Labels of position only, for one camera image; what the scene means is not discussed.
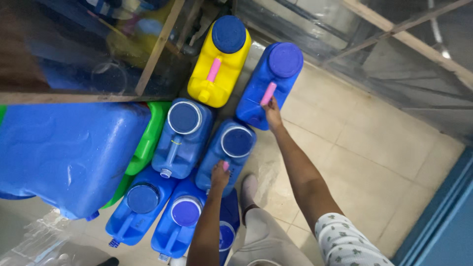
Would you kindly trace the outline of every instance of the person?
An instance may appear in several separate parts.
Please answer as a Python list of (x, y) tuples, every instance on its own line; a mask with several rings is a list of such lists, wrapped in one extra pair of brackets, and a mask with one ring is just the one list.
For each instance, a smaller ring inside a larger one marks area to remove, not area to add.
[[(274, 97), (263, 106), (270, 130), (276, 137), (301, 212), (318, 241), (327, 266), (392, 266), (393, 264), (358, 231), (332, 198), (320, 172), (284, 127)], [(219, 265), (219, 211), (229, 172), (223, 161), (214, 167), (207, 202), (197, 222), (187, 266)], [(265, 210), (254, 202), (255, 175), (242, 182), (240, 205), (246, 225), (245, 242), (230, 258), (229, 266), (308, 266), (310, 260)]]

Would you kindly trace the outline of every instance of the pants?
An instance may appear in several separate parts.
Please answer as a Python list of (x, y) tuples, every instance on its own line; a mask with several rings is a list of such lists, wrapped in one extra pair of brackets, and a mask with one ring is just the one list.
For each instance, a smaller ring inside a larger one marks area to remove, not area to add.
[(245, 216), (246, 236), (242, 248), (230, 258), (228, 266), (277, 265), (313, 266), (284, 230), (265, 210), (254, 208)]

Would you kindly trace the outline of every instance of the hand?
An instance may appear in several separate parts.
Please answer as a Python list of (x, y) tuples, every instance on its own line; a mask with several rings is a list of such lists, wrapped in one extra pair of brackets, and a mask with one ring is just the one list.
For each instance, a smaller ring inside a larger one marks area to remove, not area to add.
[(230, 178), (230, 170), (223, 169), (224, 160), (220, 160), (212, 169), (212, 177), (210, 178), (210, 188), (224, 189)]
[(273, 95), (268, 105), (263, 105), (262, 107), (266, 112), (266, 120), (268, 120), (269, 129), (271, 132), (275, 133), (278, 128), (283, 126), (281, 113), (279, 112), (278, 101)]

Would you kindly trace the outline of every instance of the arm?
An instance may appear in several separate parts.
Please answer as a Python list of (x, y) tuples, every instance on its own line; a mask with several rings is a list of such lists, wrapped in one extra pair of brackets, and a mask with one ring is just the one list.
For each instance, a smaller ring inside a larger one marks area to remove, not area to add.
[(187, 266), (219, 266), (220, 203), (229, 177), (220, 160), (212, 170), (209, 195), (195, 227)]
[(278, 103), (274, 96), (263, 108), (266, 111), (270, 130), (276, 137), (281, 150), (296, 202), (315, 234), (315, 223), (322, 215), (343, 213), (330, 195), (327, 184), (317, 168), (282, 124)]

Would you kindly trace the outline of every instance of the large blue jerrycan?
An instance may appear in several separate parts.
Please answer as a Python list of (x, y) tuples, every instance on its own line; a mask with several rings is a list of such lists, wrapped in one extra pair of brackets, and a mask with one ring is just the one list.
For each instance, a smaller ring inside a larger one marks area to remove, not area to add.
[(69, 219), (97, 217), (150, 117), (131, 103), (9, 106), (0, 125), (0, 192), (37, 195)]
[(109, 246), (136, 245), (163, 210), (178, 182), (175, 178), (162, 178), (151, 166), (140, 172), (105, 226), (113, 237)]
[(151, 247), (160, 253), (159, 260), (166, 262), (185, 254), (206, 200), (190, 178), (180, 181), (151, 239)]
[(304, 57), (297, 45), (275, 43), (268, 46), (256, 65), (236, 107), (237, 117), (261, 130), (268, 130), (266, 105), (274, 95), (281, 109), (302, 70)]
[(154, 153), (154, 170), (165, 178), (186, 178), (197, 163), (212, 126), (213, 114), (207, 107), (188, 99), (175, 99)]
[(222, 196), (229, 195), (255, 144), (256, 134), (251, 128), (233, 119), (223, 121), (213, 136), (195, 177), (197, 187), (208, 193), (213, 166), (219, 160), (224, 160), (228, 163), (230, 180)]
[(222, 198), (220, 205), (220, 238), (219, 238), (219, 261), (224, 266), (230, 248), (240, 228), (240, 214), (238, 212), (237, 191), (232, 189), (230, 194)]

